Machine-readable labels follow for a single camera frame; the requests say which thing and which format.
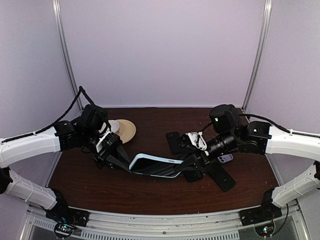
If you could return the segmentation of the black phone case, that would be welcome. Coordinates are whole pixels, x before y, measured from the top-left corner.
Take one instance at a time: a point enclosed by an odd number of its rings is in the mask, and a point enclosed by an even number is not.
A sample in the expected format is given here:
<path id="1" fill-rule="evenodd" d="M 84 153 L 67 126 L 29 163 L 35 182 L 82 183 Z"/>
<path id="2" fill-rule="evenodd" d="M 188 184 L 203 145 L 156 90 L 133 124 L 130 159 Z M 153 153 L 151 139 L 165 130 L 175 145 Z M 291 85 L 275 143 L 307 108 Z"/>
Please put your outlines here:
<path id="1" fill-rule="evenodd" d="M 227 192 L 236 185 L 236 181 L 218 163 L 212 162 L 206 167 L 206 172 L 216 182 L 222 191 Z"/>

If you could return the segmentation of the lavender phone case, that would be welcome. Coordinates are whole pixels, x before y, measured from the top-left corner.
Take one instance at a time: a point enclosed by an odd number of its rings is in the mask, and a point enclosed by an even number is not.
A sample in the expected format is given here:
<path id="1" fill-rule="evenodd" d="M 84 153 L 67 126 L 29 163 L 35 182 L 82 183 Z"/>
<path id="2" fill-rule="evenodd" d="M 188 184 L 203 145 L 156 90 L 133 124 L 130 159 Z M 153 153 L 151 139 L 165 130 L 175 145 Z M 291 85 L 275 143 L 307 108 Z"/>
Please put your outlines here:
<path id="1" fill-rule="evenodd" d="M 221 155 L 217 158 L 217 160 L 221 163 L 221 164 L 226 164 L 228 162 L 231 162 L 234 159 L 232 154 L 224 154 Z"/>

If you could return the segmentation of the black cased phone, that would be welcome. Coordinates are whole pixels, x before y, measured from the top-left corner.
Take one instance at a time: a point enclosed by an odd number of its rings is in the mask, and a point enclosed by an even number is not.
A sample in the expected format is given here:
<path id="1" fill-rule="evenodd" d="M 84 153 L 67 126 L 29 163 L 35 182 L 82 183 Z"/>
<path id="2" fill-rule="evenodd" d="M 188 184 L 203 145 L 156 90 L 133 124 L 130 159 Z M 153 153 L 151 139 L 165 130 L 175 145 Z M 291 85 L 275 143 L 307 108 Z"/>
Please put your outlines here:
<path id="1" fill-rule="evenodd" d="M 187 152 L 185 148 L 182 148 L 178 144 L 177 139 L 180 137 L 180 133 L 178 131 L 167 132 L 165 136 L 172 154 L 182 154 Z"/>

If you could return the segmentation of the light blue cased phone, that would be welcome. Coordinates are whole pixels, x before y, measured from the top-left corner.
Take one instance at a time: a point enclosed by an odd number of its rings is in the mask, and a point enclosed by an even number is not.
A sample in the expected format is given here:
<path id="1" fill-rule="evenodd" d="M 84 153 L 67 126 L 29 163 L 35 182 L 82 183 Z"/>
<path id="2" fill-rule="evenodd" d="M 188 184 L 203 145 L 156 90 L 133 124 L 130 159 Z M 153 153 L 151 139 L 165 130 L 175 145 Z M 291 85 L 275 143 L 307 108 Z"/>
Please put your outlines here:
<path id="1" fill-rule="evenodd" d="M 128 169 L 131 173 L 152 176 L 158 178 L 176 178 L 181 171 L 175 171 L 175 168 L 182 164 L 182 160 L 171 159 L 138 153 L 130 163 Z"/>

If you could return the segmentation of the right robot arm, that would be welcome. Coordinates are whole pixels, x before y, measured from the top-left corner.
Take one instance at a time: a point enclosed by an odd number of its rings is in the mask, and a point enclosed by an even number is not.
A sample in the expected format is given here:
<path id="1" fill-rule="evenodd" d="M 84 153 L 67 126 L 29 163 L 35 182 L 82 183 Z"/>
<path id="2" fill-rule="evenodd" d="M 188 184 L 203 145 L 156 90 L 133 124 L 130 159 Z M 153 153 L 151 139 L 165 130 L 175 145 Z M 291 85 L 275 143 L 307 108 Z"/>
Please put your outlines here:
<path id="1" fill-rule="evenodd" d="M 192 153 L 203 151 L 217 158 L 233 150 L 258 155 L 282 154 L 313 160 L 313 164 L 289 182 L 266 191 L 256 208 L 259 220 L 268 220 L 290 201 L 320 186 L 319 134 L 287 129 L 274 121 L 257 116 L 256 121 L 241 124 L 242 114 L 232 104 L 221 104 L 209 111 L 210 125 L 217 136 L 203 139 L 203 131 L 177 137 L 177 144 Z"/>

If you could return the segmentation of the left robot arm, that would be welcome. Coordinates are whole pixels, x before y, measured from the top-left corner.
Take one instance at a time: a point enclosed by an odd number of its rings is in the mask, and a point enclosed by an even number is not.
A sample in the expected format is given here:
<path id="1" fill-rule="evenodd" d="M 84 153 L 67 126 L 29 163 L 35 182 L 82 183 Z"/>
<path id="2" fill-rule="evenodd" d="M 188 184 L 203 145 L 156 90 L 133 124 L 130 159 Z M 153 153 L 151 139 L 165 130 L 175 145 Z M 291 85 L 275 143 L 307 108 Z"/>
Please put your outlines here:
<path id="1" fill-rule="evenodd" d="M 62 193 L 29 181 L 10 165 L 47 153 L 86 148 L 94 156 L 99 169 L 118 167 L 126 171 L 131 163 L 119 135 L 112 132 L 108 114 L 103 108 L 87 104 L 72 121 L 56 121 L 51 126 L 0 142 L 0 192 L 14 195 L 41 206 L 61 222 L 72 218 L 72 211 Z"/>

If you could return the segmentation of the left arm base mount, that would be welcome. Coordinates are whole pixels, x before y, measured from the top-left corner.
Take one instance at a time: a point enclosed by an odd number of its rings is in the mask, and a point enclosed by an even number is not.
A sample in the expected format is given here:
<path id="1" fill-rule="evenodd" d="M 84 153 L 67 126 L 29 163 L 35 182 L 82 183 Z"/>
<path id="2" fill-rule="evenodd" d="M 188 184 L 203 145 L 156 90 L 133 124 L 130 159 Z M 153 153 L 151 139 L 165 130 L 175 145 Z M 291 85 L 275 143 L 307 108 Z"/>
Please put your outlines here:
<path id="1" fill-rule="evenodd" d="M 86 210 L 75 209 L 69 207 L 63 194 L 57 190 L 52 189 L 57 203 L 52 209 L 42 208 L 46 217 L 56 222 L 53 232 L 59 239 L 66 239 L 70 237 L 74 230 L 78 227 L 86 227 L 89 220 L 90 213 Z"/>

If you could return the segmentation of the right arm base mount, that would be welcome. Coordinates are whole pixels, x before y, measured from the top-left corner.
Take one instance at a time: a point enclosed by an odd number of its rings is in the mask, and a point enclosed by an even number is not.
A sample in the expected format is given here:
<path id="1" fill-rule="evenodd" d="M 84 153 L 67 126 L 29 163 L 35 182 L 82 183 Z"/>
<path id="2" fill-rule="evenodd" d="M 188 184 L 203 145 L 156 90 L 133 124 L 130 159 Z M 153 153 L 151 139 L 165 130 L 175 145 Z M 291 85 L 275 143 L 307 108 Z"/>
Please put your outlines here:
<path id="1" fill-rule="evenodd" d="M 264 239 L 272 238 L 277 235 L 284 227 L 289 215 L 289 205 L 286 204 L 284 221 L 282 225 L 277 228 L 275 219 L 280 218 L 283 214 L 282 209 L 272 203 L 272 194 L 274 190 L 274 188 L 271 188 L 263 194 L 260 206 L 241 210 L 239 212 L 242 226 L 256 225 L 254 227 L 255 233 Z"/>

